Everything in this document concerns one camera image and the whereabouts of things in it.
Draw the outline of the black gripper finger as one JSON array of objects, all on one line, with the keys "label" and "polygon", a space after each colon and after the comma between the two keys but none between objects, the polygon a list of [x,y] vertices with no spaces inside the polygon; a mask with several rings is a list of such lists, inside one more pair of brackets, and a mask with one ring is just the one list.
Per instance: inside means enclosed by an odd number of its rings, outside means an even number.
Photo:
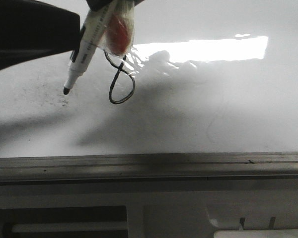
[{"label": "black gripper finger", "polygon": [[[133,9],[143,1],[144,0],[119,0],[117,1],[116,8],[127,11]],[[98,11],[104,6],[110,4],[112,0],[86,0],[86,2],[91,10]]]},{"label": "black gripper finger", "polygon": [[0,0],[0,70],[74,50],[78,14],[36,0]]}]

